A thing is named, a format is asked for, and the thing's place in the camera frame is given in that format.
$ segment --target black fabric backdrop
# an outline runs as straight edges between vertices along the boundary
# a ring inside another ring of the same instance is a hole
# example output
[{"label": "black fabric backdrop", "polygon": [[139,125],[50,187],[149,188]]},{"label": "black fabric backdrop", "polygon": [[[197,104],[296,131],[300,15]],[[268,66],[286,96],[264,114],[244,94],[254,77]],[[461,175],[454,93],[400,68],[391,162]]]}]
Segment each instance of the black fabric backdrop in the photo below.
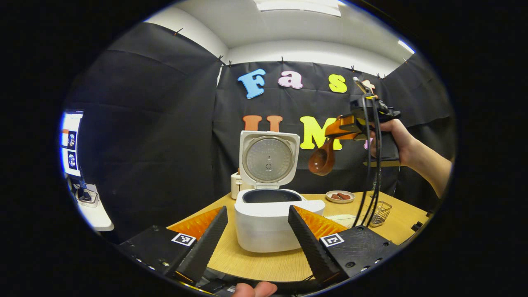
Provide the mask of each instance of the black fabric backdrop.
[{"label": "black fabric backdrop", "polygon": [[211,121],[221,62],[188,38],[140,23],[78,79],[79,162],[117,242],[210,204]]},{"label": "black fabric backdrop", "polygon": [[[247,91],[237,79],[259,68],[266,72],[263,75],[265,84],[259,86],[264,89],[264,93],[246,99]],[[282,71],[300,73],[303,87],[294,89],[279,85],[277,80]],[[331,74],[345,78],[345,93],[330,90],[328,76]],[[239,167],[239,138],[244,129],[244,116],[261,116],[259,130],[267,131],[269,122],[266,117],[279,115],[283,117],[280,132],[296,133],[302,142],[304,125],[300,121],[301,117],[312,116],[322,127],[327,118],[346,114],[350,110],[348,103],[351,99],[361,97],[361,91],[352,80],[354,76],[360,80],[368,79],[387,105],[402,111],[402,122],[417,139],[447,158],[453,156],[455,132],[449,120],[452,111],[447,93],[426,62],[417,55],[413,55],[385,79],[318,63],[286,61],[234,64],[223,67],[216,90],[212,154],[216,157],[213,160],[215,195],[219,197],[230,191],[230,175]],[[301,193],[370,190],[372,181],[365,183],[367,170],[362,164],[367,156],[364,142],[345,140],[341,144],[343,148],[335,151],[333,171],[324,177],[308,170],[308,159],[317,145],[312,150],[300,149],[295,177],[282,187]],[[409,168],[383,168],[381,191],[394,193],[397,198],[427,211],[432,210],[438,200],[427,181]]]}]

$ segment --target white wall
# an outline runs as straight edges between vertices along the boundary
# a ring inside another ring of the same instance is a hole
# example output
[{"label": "white wall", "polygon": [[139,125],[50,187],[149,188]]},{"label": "white wall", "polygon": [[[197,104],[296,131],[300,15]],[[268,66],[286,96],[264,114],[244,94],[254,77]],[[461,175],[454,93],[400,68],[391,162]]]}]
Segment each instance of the white wall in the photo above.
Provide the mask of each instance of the white wall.
[{"label": "white wall", "polygon": [[305,40],[279,40],[232,48],[222,59],[233,64],[254,61],[314,62],[350,68],[387,76],[400,64],[389,58],[348,45]]},{"label": "white wall", "polygon": [[228,47],[202,22],[195,19],[185,11],[176,8],[168,7],[150,18],[146,19],[146,23],[154,23],[173,31],[178,31],[179,34],[191,39],[192,41],[203,46],[205,49],[213,53],[216,57],[226,55]]}]

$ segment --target human hand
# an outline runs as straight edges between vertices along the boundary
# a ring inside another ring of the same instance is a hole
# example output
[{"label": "human hand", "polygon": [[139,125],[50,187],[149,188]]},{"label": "human hand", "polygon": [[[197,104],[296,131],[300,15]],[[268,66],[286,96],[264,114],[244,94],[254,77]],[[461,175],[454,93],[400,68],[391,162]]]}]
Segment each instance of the human hand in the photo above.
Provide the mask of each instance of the human hand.
[{"label": "human hand", "polygon": [[260,282],[253,289],[250,285],[240,283],[234,289],[232,297],[270,297],[277,291],[277,285],[270,282]]},{"label": "human hand", "polygon": [[[381,123],[380,130],[392,133],[400,154],[400,164],[402,166],[409,166],[412,163],[412,150],[419,141],[407,131],[407,128],[405,128],[399,119],[392,119],[388,122]],[[372,156],[376,157],[376,135],[374,131],[370,131],[370,137],[373,138],[371,142]]]}]

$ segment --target black cable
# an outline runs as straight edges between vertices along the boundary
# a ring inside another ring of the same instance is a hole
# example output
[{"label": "black cable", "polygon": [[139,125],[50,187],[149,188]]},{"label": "black cable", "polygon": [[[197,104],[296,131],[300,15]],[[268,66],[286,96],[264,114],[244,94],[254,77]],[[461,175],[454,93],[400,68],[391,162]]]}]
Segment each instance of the black cable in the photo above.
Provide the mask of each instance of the black cable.
[{"label": "black cable", "polygon": [[[366,147],[367,147],[367,153],[368,153],[368,160],[367,160],[367,170],[366,170],[366,183],[368,184],[369,183],[369,179],[370,179],[370,142],[369,142],[369,139],[370,139],[370,128],[369,128],[369,114],[367,113],[366,111],[366,104],[365,104],[365,97],[366,97],[366,94],[363,94],[363,96],[361,96],[361,100],[363,100],[363,111],[364,111],[364,115],[365,115],[365,126],[366,126]],[[356,214],[356,219],[354,220],[354,223],[352,224],[352,227],[355,227],[356,224],[357,224],[357,220],[359,219],[360,217],[360,214],[361,214],[361,210],[363,209],[363,204],[365,203],[365,197],[366,197],[366,191],[363,191],[363,197],[361,198],[361,204],[360,204],[360,208],[359,210],[357,211],[357,214]]]},{"label": "black cable", "polygon": [[376,138],[379,139],[376,140],[376,164],[377,164],[377,173],[376,173],[376,187],[374,188],[374,195],[372,197],[372,200],[370,201],[372,204],[372,201],[374,201],[374,208],[372,209],[372,213],[370,215],[369,221],[367,222],[367,226],[370,225],[370,222],[372,221],[372,218],[374,217],[374,213],[376,210],[376,206],[378,205],[378,197],[380,195],[380,182],[381,182],[381,129],[380,129],[380,117],[378,115],[378,109],[376,107],[376,102],[372,105],[373,112],[374,112],[374,126],[376,128]]}]

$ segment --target white ceiling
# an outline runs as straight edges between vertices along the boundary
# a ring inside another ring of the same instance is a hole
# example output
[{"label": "white ceiling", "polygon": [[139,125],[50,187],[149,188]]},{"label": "white ceiling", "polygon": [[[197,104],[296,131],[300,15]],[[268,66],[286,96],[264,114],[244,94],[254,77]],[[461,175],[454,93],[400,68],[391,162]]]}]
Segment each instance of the white ceiling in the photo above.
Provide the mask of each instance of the white ceiling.
[{"label": "white ceiling", "polygon": [[307,11],[261,12],[253,0],[187,0],[174,6],[202,22],[230,49],[265,41],[314,40],[361,48],[397,63],[411,56],[377,19],[347,5],[340,5],[341,17]]}]

